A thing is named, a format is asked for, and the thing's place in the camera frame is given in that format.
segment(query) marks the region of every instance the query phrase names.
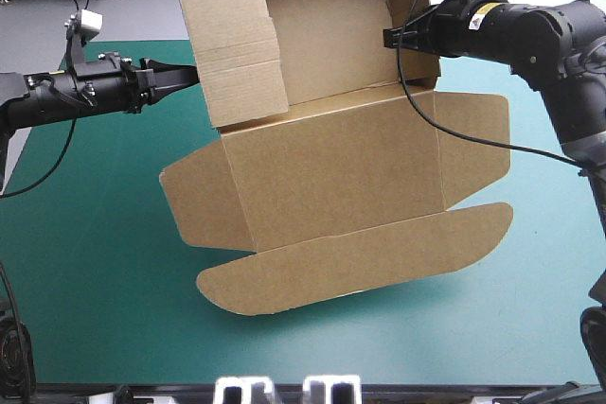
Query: green cutting mat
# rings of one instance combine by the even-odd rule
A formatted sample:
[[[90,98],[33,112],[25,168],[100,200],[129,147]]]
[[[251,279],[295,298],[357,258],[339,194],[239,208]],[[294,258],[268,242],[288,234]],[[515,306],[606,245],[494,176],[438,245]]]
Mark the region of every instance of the green cutting mat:
[[[96,43],[87,51],[92,58],[111,50],[193,63],[188,42]],[[482,80],[486,66],[458,65]],[[492,91],[508,90],[507,68],[496,71]],[[515,90],[529,93],[521,85]],[[46,172],[68,128],[34,129],[9,190]],[[358,373],[365,382],[593,381],[577,323],[594,269],[571,274],[577,260],[567,252],[575,245],[546,244],[532,254],[525,248],[533,239],[525,230],[537,231],[530,226],[538,204],[528,196],[513,202],[520,221],[504,244],[466,271],[276,316],[246,318],[213,306],[197,291],[196,275],[244,254],[188,247],[158,175],[216,138],[199,86],[142,115],[83,119],[57,173],[0,202],[0,256],[32,334],[39,380],[212,382],[254,374],[300,382],[307,374]],[[519,188],[532,186],[516,169],[512,175],[526,178]],[[567,187],[582,185],[574,182]],[[496,188],[487,202],[516,194],[507,181]],[[576,201],[590,205],[582,191]],[[601,245],[593,207],[586,212],[596,219],[590,239]],[[549,238],[571,238],[566,229],[550,230]],[[536,273],[543,274],[544,293]],[[558,298],[562,310],[540,316]]]

